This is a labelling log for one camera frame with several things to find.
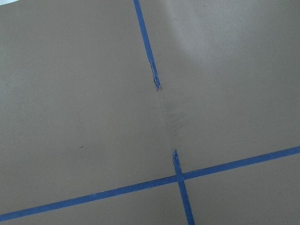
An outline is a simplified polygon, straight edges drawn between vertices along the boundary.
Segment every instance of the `floor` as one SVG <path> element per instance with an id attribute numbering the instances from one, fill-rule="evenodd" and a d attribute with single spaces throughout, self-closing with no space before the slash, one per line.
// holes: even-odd
<path id="1" fill-rule="evenodd" d="M 300 2 L 0 6 L 0 214 L 300 145 Z M 186 180 L 195 224 L 297 225 L 300 155 Z M 188 224 L 178 184 L 2 222 Z"/>

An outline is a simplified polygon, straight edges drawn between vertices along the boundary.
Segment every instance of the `horizontal blue tape line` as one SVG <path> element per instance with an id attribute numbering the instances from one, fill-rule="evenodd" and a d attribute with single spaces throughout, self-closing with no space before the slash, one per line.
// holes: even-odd
<path id="1" fill-rule="evenodd" d="M 142 13 L 140 1 L 139 0 L 134 0 L 134 4 L 135 4 L 137 19 L 139 21 L 140 28 L 141 28 L 142 38 L 144 40 L 144 45 L 145 45 L 148 61 L 151 64 L 154 83 L 156 84 L 156 87 L 159 89 L 161 87 L 161 85 L 160 85 L 160 81 L 159 81 L 159 78 L 158 78 L 158 71 L 156 69 L 156 65 L 155 65 L 155 61 L 154 61 L 154 57 L 153 57 L 153 53 L 152 53 L 152 49 L 151 49 L 151 45 L 150 45 L 150 41 L 149 41 L 149 37 L 148 37 L 147 29 L 146 29 L 146 24 L 145 24 L 144 17 L 143 17 L 143 13 Z"/>
<path id="2" fill-rule="evenodd" d="M 188 179 L 205 176 L 205 175 L 212 174 L 212 173 L 218 173 L 221 171 L 231 170 L 234 168 L 247 166 L 247 165 L 251 165 L 251 164 L 256 164 L 256 163 L 261 163 L 261 162 L 265 162 L 265 161 L 269 161 L 269 160 L 273 160 L 273 159 L 277 159 L 277 158 L 282 158 L 282 157 L 286 157 L 286 156 L 290 156 L 290 155 L 294 155 L 294 154 L 299 154 L 299 153 L 300 153 L 300 146 L 294 147 L 291 149 L 275 151 L 275 152 L 260 155 L 260 156 L 250 157 L 250 158 L 246 158 L 246 159 L 242 159 L 242 160 L 238 160 L 238 161 L 234 161 L 234 162 L 230 162 L 230 163 L 215 165 L 215 166 L 200 169 L 200 170 L 186 172 L 183 174 L 183 178 L 185 180 L 188 180 Z"/>
<path id="3" fill-rule="evenodd" d="M 290 155 L 294 155 L 294 154 L 298 154 L 298 153 L 300 153 L 300 146 L 291 148 L 291 149 L 275 151 L 272 153 L 268 153 L 268 154 L 264 154 L 264 155 L 260 155 L 260 156 L 256 156 L 256 157 L 246 158 L 246 159 L 242 159 L 242 160 L 238 160 L 238 161 L 234 161 L 234 162 L 230 162 L 230 163 L 216 165 L 216 166 L 212 166 L 212 167 L 208 167 L 208 168 L 204 168 L 204 169 L 200 169 L 200 170 L 186 172 L 186 173 L 183 173 L 182 176 L 185 180 L 187 180 L 187 179 L 205 176 L 205 175 L 212 174 L 212 173 L 218 173 L 221 171 L 231 170 L 231 169 L 242 167 L 242 166 L 261 163 L 261 162 L 272 160 L 272 159 L 282 158 L 282 157 L 286 157 L 286 156 L 290 156 Z M 41 212 L 57 210 L 57 209 L 61 209 L 61 208 L 65 208 L 65 207 L 69 207 L 69 206 L 73 206 L 73 205 L 88 203 L 88 202 L 92 202 L 92 201 L 96 201 L 96 200 L 100 200 L 100 199 L 104 199 L 104 198 L 109 198 L 109 197 L 113 197 L 113 196 L 117 196 L 117 195 L 127 194 L 127 193 L 131 193 L 131 192 L 139 191 L 139 190 L 144 190 L 144 189 L 148 189 L 148 188 L 154 188 L 154 187 L 171 184 L 171 183 L 175 183 L 175 182 L 177 182 L 177 178 L 174 175 L 174 176 L 165 177 L 165 178 L 161 178 L 161 179 L 157 179 L 157 180 L 147 181 L 144 183 L 134 184 L 134 185 L 126 186 L 126 187 L 120 187 L 117 189 L 104 191 L 104 192 L 100 192 L 100 193 L 96 193 L 96 194 L 91 194 L 91 195 L 86 195 L 86 196 L 82 196 L 82 197 L 78 197 L 78 198 L 64 200 L 61 202 L 55 202 L 55 203 L 37 206 L 37 207 L 25 209 L 25 210 L 10 212 L 10 213 L 0 215 L 0 222 L 14 219 L 14 218 L 29 216 L 29 215 L 33 215 L 33 214 L 37 214 L 37 213 L 41 213 Z"/>
<path id="4" fill-rule="evenodd" d="M 79 205 L 83 203 L 88 203 L 104 198 L 109 198 L 117 195 L 122 195 L 122 194 L 127 194 L 135 191 L 140 191 L 148 188 L 154 188 L 157 186 L 165 185 L 165 184 L 170 184 L 170 183 L 175 183 L 177 182 L 176 176 L 170 176 L 170 177 L 165 177 L 162 179 L 157 179 L 157 180 L 151 180 L 147 181 L 144 183 L 139 183 L 139 184 L 134 184 L 126 187 L 120 187 L 117 189 L 109 190 L 109 191 L 104 191 L 96 194 L 91 194 L 91 195 L 86 195 L 78 198 L 73 198 L 69 200 L 64 200 L 61 202 L 55 202 L 47 205 L 41 205 L 25 210 L 20 210 L 20 211 L 15 211 L 15 212 L 10 212 L 6 214 L 0 215 L 0 221 L 6 221 L 10 219 L 15 219 L 19 217 L 25 217 L 41 212 L 47 212 L 51 210 L 57 210 L 73 205 Z"/>
<path id="5" fill-rule="evenodd" d="M 183 202 L 184 211 L 185 211 L 186 217 L 187 217 L 187 223 L 188 223 L 188 225 L 195 225 L 195 221 L 194 221 L 194 217 L 193 217 L 193 213 L 192 213 L 192 209 L 191 209 L 191 204 L 189 203 L 189 199 L 188 199 L 188 191 L 187 191 L 186 184 L 184 183 L 184 179 L 182 176 L 182 171 L 181 171 L 181 166 L 180 166 L 180 161 L 179 161 L 179 157 L 177 154 L 177 150 L 175 150 L 173 153 L 173 162 L 174 162 L 176 178 L 177 178 L 177 182 L 178 182 L 178 186 L 180 189 L 180 194 L 181 194 L 181 198 L 182 198 L 182 202 Z"/>

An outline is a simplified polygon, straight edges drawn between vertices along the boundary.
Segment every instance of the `blue line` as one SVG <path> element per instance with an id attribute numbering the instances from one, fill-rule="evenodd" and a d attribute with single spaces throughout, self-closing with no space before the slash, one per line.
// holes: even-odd
<path id="1" fill-rule="evenodd" d="M 151 45 L 150 45 L 150 41 L 149 41 L 147 29 L 146 29 L 146 24 L 145 24 L 144 17 L 143 17 L 141 5 L 140 5 L 139 0 L 134 0 L 134 4 L 135 4 L 135 10 L 136 10 L 136 14 L 137 14 L 137 19 L 139 20 L 139 24 L 140 24 L 140 28 L 141 28 L 142 38 L 144 40 L 144 45 L 145 45 L 148 61 L 151 64 L 154 83 L 156 84 L 156 87 L 159 89 L 161 87 L 161 85 L 160 85 L 160 81 L 158 78 L 158 71 L 156 69 L 156 65 L 155 65 L 155 61 L 154 61 L 154 57 L 153 57 L 153 53 L 152 53 L 152 49 L 151 49 Z"/>
<path id="2" fill-rule="evenodd" d="M 176 172 L 178 186 L 180 189 L 180 194 L 181 194 L 181 198 L 182 198 L 182 202 L 183 202 L 183 206 L 184 206 L 184 211 L 186 212 L 186 216 L 187 216 L 187 223 L 188 223 L 188 225 L 195 225 L 195 221 L 194 221 L 194 217 L 193 217 L 193 213 L 192 213 L 192 209 L 191 209 L 191 204 L 189 203 L 189 199 L 188 199 L 188 191 L 187 191 L 187 188 L 184 183 L 183 176 L 182 176 L 182 171 L 181 171 L 181 166 L 180 166 L 180 161 L 179 161 L 179 157 L 177 154 L 177 150 L 175 150 L 173 153 L 173 162 L 174 162 L 174 168 L 175 168 L 175 172 Z"/>
<path id="3" fill-rule="evenodd" d="M 182 177 L 184 180 L 188 180 L 188 179 L 192 179 L 192 178 L 196 178 L 196 177 L 202 177 L 202 176 L 205 176 L 208 174 L 231 170 L 234 168 L 247 166 L 247 165 L 251 165 L 251 164 L 256 164 L 256 163 L 261 163 L 261 162 L 265 162 L 268 160 L 291 156 L 291 155 L 299 154 L 299 153 L 300 153 L 300 146 L 295 147 L 295 148 L 286 149 L 286 150 L 275 151 L 272 153 L 268 153 L 268 154 L 264 154 L 264 155 L 260 155 L 260 156 L 256 156 L 256 157 L 246 158 L 246 159 L 242 159 L 242 160 L 238 160 L 238 161 L 234 161 L 234 162 L 230 162 L 230 163 L 216 165 L 216 166 L 212 166 L 212 167 L 208 167 L 208 168 L 204 168 L 204 169 L 200 169 L 200 170 L 186 172 L 186 173 L 182 174 Z M 131 192 L 135 192 L 135 191 L 139 191 L 139 190 L 144 190 L 144 189 L 148 189 L 148 188 L 154 188 L 154 187 L 171 184 L 171 183 L 175 183 L 175 182 L 177 182 L 177 177 L 174 175 L 174 176 L 169 176 L 169 177 L 165 177 L 165 178 L 161 178 L 161 179 L 157 179 L 157 180 L 147 181 L 144 183 L 134 184 L 134 185 L 126 186 L 126 187 L 120 187 L 117 189 L 104 191 L 104 192 L 100 192 L 100 193 L 96 193 L 96 194 L 91 194 L 91 195 L 86 195 L 86 196 L 82 196 L 82 197 L 78 197 L 78 198 L 64 200 L 61 202 L 55 202 L 55 203 L 51 203 L 51 204 L 47 204 L 47 205 L 37 206 L 37 207 L 30 208 L 30 209 L 10 212 L 10 213 L 0 215 L 0 222 L 14 219 L 14 218 L 29 216 L 29 215 L 33 215 L 33 214 L 37 214 L 37 213 L 41 213 L 41 212 L 57 210 L 57 209 L 61 209 L 61 208 L 65 208 L 65 207 L 69 207 L 69 206 L 73 206 L 73 205 L 88 203 L 88 202 L 92 202 L 92 201 L 96 201 L 96 200 L 100 200 L 100 199 L 104 199 L 104 198 L 109 198 L 109 197 L 113 197 L 113 196 L 117 196 L 117 195 L 123 195 L 123 194 L 131 193 Z"/>
<path id="4" fill-rule="evenodd" d="M 186 172 L 183 174 L 183 178 L 185 180 L 188 180 L 188 179 L 192 179 L 192 178 L 196 178 L 196 177 L 202 177 L 202 176 L 212 174 L 212 173 L 218 173 L 221 171 L 231 170 L 234 168 L 247 166 L 247 165 L 251 165 L 251 164 L 256 164 L 256 163 L 261 163 L 261 162 L 265 162 L 265 161 L 269 161 L 269 160 L 273 160 L 273 159 L 277 159 L 277 158 L 282 158 L 282 157 L 286 157 L 286 156 L 291 156 L 291 155 L 299 154 L 299 153 L 300 153 L 300 146 L 294 147 L 291 149 L 275 151 L 275 152 L 260 155 L 260 156 L 246 158 L 246 159 L 242 159 L 242 160 L 238 160 L 238 161 L 234 161 L 234 162 L 230 162 L 230 163 L 216 165 L 216 166 L 212 166 L 212 167 L 208 167 L 208 168 L 204 168 L 204 169 L 200 169 L 200 170 Z"/>
<path id="5" fill-rule="evenodd" d="M 78 197 L 78 198 L 64 200 L 61 202 L 55 202 L 55 203 L 51 203 L 51 204 L 47 204 L 47 205 L 41 205 L 41 206 L 33 207 L 30 209 L 10 212 L 10 213 L 0 215 L 0 222 L 19 218 L 19 217 L 25 217 L 25 216 L 29 216 L 29 215 L 33 215 L 33 214 L 37 214 L 37 213 L 41 213 L 41 212 L 57 210 L 57 209 L 61 209 L 61 208 L 65 208 L 65 207 L 69 207 L 69 206 L 73 206 L 73 205 L 88 203 L 88 202 L 92 202 L 95 200 L 109 198 L 109 197 L 113 197 L 113 196 L 117 196 L 117 195 L 123 195 L 123 194 L 140 191 L 140 190 L 144 190 L 144 189 L 148 189 L 148 188 L 154 188 L 154 187 L 158 187 L 158 186 L 165 185 L 165 184 L 175 183 L 176 181 L 177 181 L 176 176 L 170 176 L 170 177 L 165 177 L 162 179 L 151 180 L 151 181 L 147 181 L 144 183 L 130 185 L 127 187 L 121 187 L 121 188 L 104 191 L 104 192 L 100 192 L 100 193 L 96 193 L 96 194 L 91 194 L 91 195 L 86 195 L 86 196 L 82 196 L 82 197 Z"/>

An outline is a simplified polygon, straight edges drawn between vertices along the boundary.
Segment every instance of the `concrete surface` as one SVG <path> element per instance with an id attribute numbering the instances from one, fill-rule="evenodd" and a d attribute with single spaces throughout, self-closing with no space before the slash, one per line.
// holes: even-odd
<path id="1" fill-rule="evenodd" d="M 0 7 L 0 212 L 300 145 L 300 3 Z M 299 156 L 187 181 L 196 224 L 298 224 Z M 3 224 L 185 224 L 177 184 Z"/>

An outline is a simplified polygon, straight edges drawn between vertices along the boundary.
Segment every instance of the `blue tape strip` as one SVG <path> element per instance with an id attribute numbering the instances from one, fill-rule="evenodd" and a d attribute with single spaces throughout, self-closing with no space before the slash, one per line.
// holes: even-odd
<path id="1" fill-rule="evenodd" d="M 159 89 L 161 87 L 161 85 L 160 85 L 160 81 L 158 78 L 158 71 L 156 69 L 156 65 L 155 65 L 155 61 L 154 61 L 154 57 L 153 57 L 153 53 L 152 53 L 152 49 L 151 49 L 151 45 L 150 45 L 150 41 L 149 41 L 147 29 L 146 29 L 146 24 L 145 24 L 144 17 L 143 17 L 141 5 L 140 5 L 139 0 L 134 0 L 134 4 L 135 4 L 135 10 L 136 10 L 136 14 L 137 14 L 137 19 L 139 21 L 140 28 L 141 28 L 142 38 L 144 40 L 144 45 L 145 45 L 148 61 L 151 64 L 154 83 L 156 84 L 156 87 Z"/>
<path id="2" fill-rule="evenodd" d="M 182 171 L 181 171 L 181 166 L 180 166 L 180 161 L 179 161 L 179 157 L 177 154 L 177 150 L 175 150 L 173 153 L 173 162 L 174 162 L 174 168 L 175 168 L 175 172 L 176 172 L 178 186 L 180 189 L 180 194 L 181 194 L 181 198 L 182 198 L 182 202 L 183 202 L 183 206 L 184 206 L 184 211 L 186 212 L 187 223 L 189 225 L 195 225 L 195 221 L 194 221 L 194 217 L 193 217 L 193 213 L 192 213 L 192 209 L 191 209 L 191 204 L 189 203 L 189 199 L 188 199 L 188 191 L 187 191 L 187 188 L 184 183 L 183 176 L 182 176 Z"/>
<path id="3" fill-rule="evenodd" d="M 275 152 L 260 155 L 260 156 L 246 158 L 246 159 L 242 159 L 242 160 L 238 160 L 238 161 L 234 161 L 234 162 L 230 162 L 230 163 L 216 165 L 216 166 L 212 166 L 212 167 L 208 167 L 208 168 L 204 168 L 204 169 L 200 169 L 200 170 L 186 172 L 183 174 L 183 178 L 185 180 L 188 180 L 188 179 L 192 179 L 192 178 L 196 178 L 196 177 L 202 177 L 202 176 L 212 174 L 212 173 L 218 173 L 221 171 L 231 170 L 234 168 L 247 166 L 247 165 L 251 165 L 251 164 L 256 164 L 256 163 L 261 163 L 261 162 L 265 162 L 265 161 L 269 161 L 269 160 L 273 160 L 273 159 L 277 159 L 277 158 L 282 158 L 282 157 L 286 157 L 286 156 L 291 156 L 291 155 L 299 154 L 299 153 L 300 153 L 300 146 L 291 148 L 291 149 L 275 151 Z"/>
<path id="4" fill-rule="evenodd" d="M 231 170 L 234 168 L 247 166 L 247 165 L 251 165 L 251 164 L 256 164 L 256 163 L 261 163 L 264 161 L 282 158 L 282 157 L 299 154 L 299 153 L 300 153 L 300 146 L 291 148 L 291 149 L 275 151 L 272 153 L 268 153 L 268 154 L 264 154 L 264 155 L 260 155 L 260 156 L 256 156 L 256 157 L 246 158 L 246 159 L 242 159 L 242 160 L 238 160 L 238 161 L 234 161 L 234 162 L 230 162 L 230 163 L 216 165 L 216 166 L 212 166 L 212 167 L 208 167 L 208 168 L 204 168 L 204 169 L 200 169 L 200 170 L 186 172 L 186 173 L 182 174 L 182 177 L 183 177 L 183 179 L 188 180 L 188 179 L 205 176 L 205 175 L 212 174 L 212 173 L 218 173 L 221 171 Z M 123 194 L 131 193 L 131 192 L 135 192 L 135 191 L 139 191 L 139 190 L 144 190 L 144 189 L 148 189 L 148 188 L 154 188 L 154 187 L 171 184 L 171 183 L 175 183 L 175 182 L 177 182 L 177 177 L 170 176 L 170 177 L 165 177 L 165 178 L 161 178 L 161 179 L 157 179 L 157 180 L 147 181 L 144 183 L 121 187 L 121 188 L 117 188 L 117 189 L 113 189 L 113 190 L 109 190 L 109 191 L 104 191 L 104 192 L 100 192 L 100 193 L 96 193 L 96 194 L 91 194 L 91 195 L 86 195 L 86 196 L 82 196 L 82 197 L 78 197 L 78 198 L 64 200 L 61 202 L 55 202 L 55 203 L 51 203 L 51 204 L 47 204 L 47 205 L 37 206 L 37 207 L 30 208 L 30 209 L 10 212 L 10 213 L 0 215 L 0 222 L 14 219 L 14 218 L 29 216 L 29 215 L 33 215 L 33 214 L 37 214 L 37 213 L 41 213 L 41 212 L 57 210 L 57 209 L 61 209 L 61 208 L 65 208 L 65 207 L 69 207 L 69 206 L 73 206 L 73 205 L 88 203 L 88 202 L 92 202 L 92 201 L 96 201 L 96 200 L 100 200 L 100 199 L 104 199 L 104 198 L 109 198 L 109 197 L 113 197 L 113 196 L 117 196 L 117 195 L 123 195 Z"/>
<path id="5" fill-rule="evenodd" d="M 104 191 L 104 192 L 100 192 L 100 193 L 96 193 L 96 194 L 91 194 L 91 195 L 86 195 L 86 196 L 82 196 L 82 197 L 78 197 L 78 198 L 64 200 L 61 202 L 55 202 L 55 203 L 51 203 L 51 204 L 47 204 L 47 205 L 37 206 L 37 207 L 33 207 L 30 209 L 26 209 L 26 210 L 10 212 L 10 213 L 0 215 L 0 221 L 6 221 L 6 220 L 15 219 L 15 218 L 19 218 L 19 217 L 25 217 L 25 216 L 29 216 L 29 215 L 33 215 L 33 214 L 37 214 L 37 213 L 41 213 L 41 212 L 47 212 L 47 211 L 51 211 L 51 210 L 57 210 L 57 209 L 73 206 L 73 205 L 88 203 L 88 202 L 92 202 L 92 201 L 96 201 L 96 200 L 100 200 L 100 199 L 104 199 L 104 198 L 109 198 L 109 197 L 113 197 L 113 196 L 117 196 L 117 195 L 123 195 L 123 194 L 140 191 L 140 190 L 144 190 L 144 189 L 148 189 L 148 188 L 154 188 L 154 187 L 165 185 L 165 184 L 175 183 L 176 181 L 177 181 L 176 176 L 170 176 L 170 177 L 165 177 L 162 179 L 151 180 L 151 181 L 147 181 L 144 183 L 130 185 L 127 187 L 121 187 L 121 188 Z"/>

